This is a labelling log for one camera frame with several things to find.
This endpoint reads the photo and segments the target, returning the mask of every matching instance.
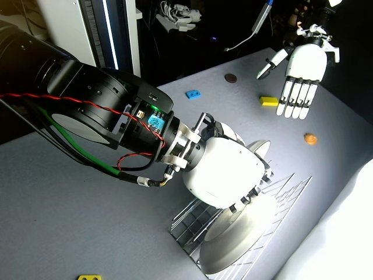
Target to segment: robot finger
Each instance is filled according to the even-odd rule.
[[[282,113],[284,112],[284,109],[285,109],[287,100],[289,98],[291,88],[293,87],[294,81],[295,81],[295,78],[293,77],[288,76],[286,78],[285,85],[284,85],[284,88],[282,90],[282,94],[280,97],[279,105],[277,106],[277,110],[276,110],[276,114],[278,116],[282,115]]]
[[[317,87],[318,87],[318,82],[314,82],[313,84],[311,84],[309,86],[307,96],[304,100],[304,104],[303,104],[303,107],[302,107],[300,115],[299,115],[299,118],[301,120],[304,120],[306,118],[307,114],[308,114],[309,107],[310,107],[310,105],[311,105],[311,103],[312,103],[312,101],[315,97]]]
[[[298,99],[295,103],[293,113],[291,114],[292,118],[298,118],[299,117],[299,115],[301,113],[301,109],[302,109],[303,104],[304,104],[304,100],[307,96],[307,92],[308,92],[310,83],[311,83],[311,81],[308,80],[308,81],[305,81],[302,84],[301,90],[300,90],[299,95],[298,95]]]
[[[291,114],[293,113],[295,102],[298,99],[298,95],[299,95],[299,91],[301,90],[301,87],[302,87],[302,79],[296,79],[293,85],[293,88],[291,90],[291,94],[290,94],[287,106],[285,108],[284,116],[286,118],[290,118]]]

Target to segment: twisted red and black wire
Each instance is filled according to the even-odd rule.
[[[160,134],[152,131],[143,121],[139,121],[133,115],[125,113],[125,112],[117,111],[113,108],[103,107],[103,106],[98,105],[96,103],[93,103],[92,101],[89,101],[89,100],[79,100],[79,99],[69,97],[69,96],[59,97],[59,96],[52,96],[52,95],[48,95],[48,94],[36,95],[36,94],[32,94],[32,93],[0,93],[0,98],[3,98],[3,97],[31,97],[31,98],[35,98],[35,99],[45,98],[45,99],[51,99],[51,100],[67,100],[67,101],[72,101],[72,102],[75,102],[75,103],[89,104],[89,105],[91,105],[93,107],[96,107],[98,109],[102,109],[102,110],[105,110],[105,111],[110,111],[110,112],[112,112],[114,114],[118,114],[118,115],[125,115],[126,117],[130,118],[131,120],[137,121],[139,124],[141,124],[143,127],[145,127],[146,130],[151,132],[154,136],[158,137],[158,139],[163,142],[162,148],[166,145],[166,142],[164,141],[164,138]],[[124,155],[120,159],[118,159],[118,161],[117,161],[118,169],[121,170],[121,162],[125,158],[128,158],[130,156],[139,156],[139,155],[152,156],[153,154],[152,153],[129,153],[127,155]]]

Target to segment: yellow lego brick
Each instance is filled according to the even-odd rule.
[[[78,280],[101,280],[100,275],[81,275]]]
[[[262,106],[277,106],[279,104],[279,100],[276,97],[261,97],[261,104]]]

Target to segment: gray table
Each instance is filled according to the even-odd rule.
[[[274,276],[349,177],[373,157],[373,127],[323,88],[304,121],[286,120],[275,115],[275,108],[261,107],[258,97],[278,96],[284,82],[285,65],[255,80],[272,55],[266,49],[160,87],[187,125],[207,111],[247,143],[271,140],[267,159],[274,180],[292,172],[294,182],[314,177],[250,279]],[[227,83],[226,73],[235,74],[237,83]],[[199,89],[202,98],[188,100],[185,92],[192,89]],[[304,142],[306,132],[318,136],[317,146]],[[107,162],[115,163],[126,152],[80,142]],[[204,279],[167,232],[171,218],[192,198],[181,176],[162,189],[127,184],[78,165],[37,134],[0,146],[0,158],[3,278]],[[159,177],[163,169],[156,164],[147,175]]]

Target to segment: metal dish rack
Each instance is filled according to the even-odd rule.
[[[280,181],[277,181],[262,189],[262,193],[276,198],[278,211],[273,223],[264,232],[261,238],[235,263],[226,269],[211,275],[206,275],[211,280],[243,280],[249,274],[252,266],[264,248],[270,242],[277,228],[292,209],[306,186],[312,180],[312,176],[290,185],[294,173]],[[201,200],[193,199],[176,217],[172,220],[170,233],[199,266],[199,249],[203,243],[204,236],[209,226],[219,217],[222,209],[216,209]]]

